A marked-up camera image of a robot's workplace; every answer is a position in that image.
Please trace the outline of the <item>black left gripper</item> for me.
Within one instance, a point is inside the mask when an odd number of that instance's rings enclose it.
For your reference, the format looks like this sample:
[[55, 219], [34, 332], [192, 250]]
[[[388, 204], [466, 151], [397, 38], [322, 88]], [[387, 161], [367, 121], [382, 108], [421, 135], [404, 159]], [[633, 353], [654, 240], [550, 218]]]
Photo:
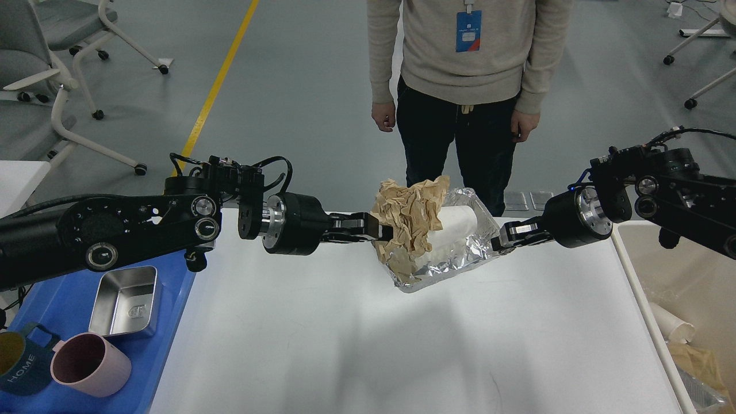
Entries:
[[269, 223], [263, 233], [263, 246], [269, 254], [308, 256], [320, 242], [389, 242], [390, 225], [375, 223], [366, 212], [327, 214], [316, 197], [279, 192], [269, 196]]

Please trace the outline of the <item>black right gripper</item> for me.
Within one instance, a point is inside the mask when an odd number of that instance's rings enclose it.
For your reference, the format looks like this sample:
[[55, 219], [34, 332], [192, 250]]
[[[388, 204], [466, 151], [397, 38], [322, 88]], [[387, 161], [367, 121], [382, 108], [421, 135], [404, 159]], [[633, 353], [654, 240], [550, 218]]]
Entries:
[[581, 247], [609, 239], [612, 229], [596, 189], [578, 187], [547, 200], [542, 216], [506, 222], [491, 245], [494, 252], [512, 252], [544, 243], [551, 236], [561, 246]]

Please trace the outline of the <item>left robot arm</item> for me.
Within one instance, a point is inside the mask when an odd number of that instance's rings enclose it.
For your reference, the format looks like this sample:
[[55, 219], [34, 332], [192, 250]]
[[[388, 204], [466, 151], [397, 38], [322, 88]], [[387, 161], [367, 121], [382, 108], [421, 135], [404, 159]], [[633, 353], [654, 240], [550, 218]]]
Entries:
[[263, 168], [211, 156], [199, 162], [177, 153], [172, 162], [191, 163], [185, 175], [165, 181], [161, 195], [82, 194], [32, 205], [2, 218], [1, 288], [32, 285], [75, 271], [105, 272], [185, 251], [187, 268], [204, 270], [205, 253], [218, 238], [223, 205], [237, 201], [237, 233], [260, 237], [269, 254], [308, 256], [323, 242], [388, 242], [393, 228], [367, 212], [325, 212], [309, 195], [288, 192], [293, 168], [266, 183]]

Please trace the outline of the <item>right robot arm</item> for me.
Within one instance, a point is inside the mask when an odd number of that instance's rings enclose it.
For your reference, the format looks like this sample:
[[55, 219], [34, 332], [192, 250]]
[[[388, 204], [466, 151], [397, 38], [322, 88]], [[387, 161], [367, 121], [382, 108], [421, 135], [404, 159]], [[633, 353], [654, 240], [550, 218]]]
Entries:
[[555, 241], [573, 248], [610, 238], [613, 225], [634, 214], [660, 228], [659, 243], [673, 249], [686, 238], [728, 258], [735, 257], [735, 183], [703, 175], [686, 148], [666, 142], [686, 133], [674, 128], [642, 145], [592, 158], [580, 178], [545, 202], [542, 214], [505, 223], [492, 248], [505, 255], [516, 247]]

